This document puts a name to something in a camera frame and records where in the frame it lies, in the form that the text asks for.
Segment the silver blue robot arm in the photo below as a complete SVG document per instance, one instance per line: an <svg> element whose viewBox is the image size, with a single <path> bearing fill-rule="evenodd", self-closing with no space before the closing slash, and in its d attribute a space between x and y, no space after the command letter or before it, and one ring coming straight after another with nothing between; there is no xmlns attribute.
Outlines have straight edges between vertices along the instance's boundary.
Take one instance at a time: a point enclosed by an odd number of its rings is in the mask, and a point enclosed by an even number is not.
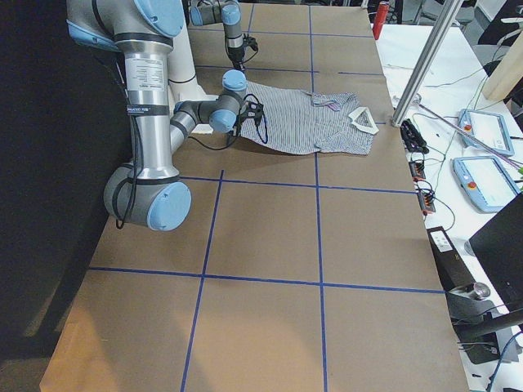
<svg viewBox="0 0 523 392"><path fill-rule="evenodd" d="M189 188L180 181L172 156L192 131L210 129L238 135L247 118L262 107L248 100L245 52L257 42L241 28L236 1L70 1L70 37L84 46L119 52L123 89L132 134L132 160L108 180L104 203L118 225L132 223L169 231L186 218ZM232 69L221 93L199 85L188 25L220 24Z"/></svg>
<svg viewBox="0 0 523 392"><path fill-rule="evenodd" d="M245 63L258 53L257 40L241 28L238 1L192 1L189 15L195 26L222 24L226 55L234 69L243 72Z"/></svg>

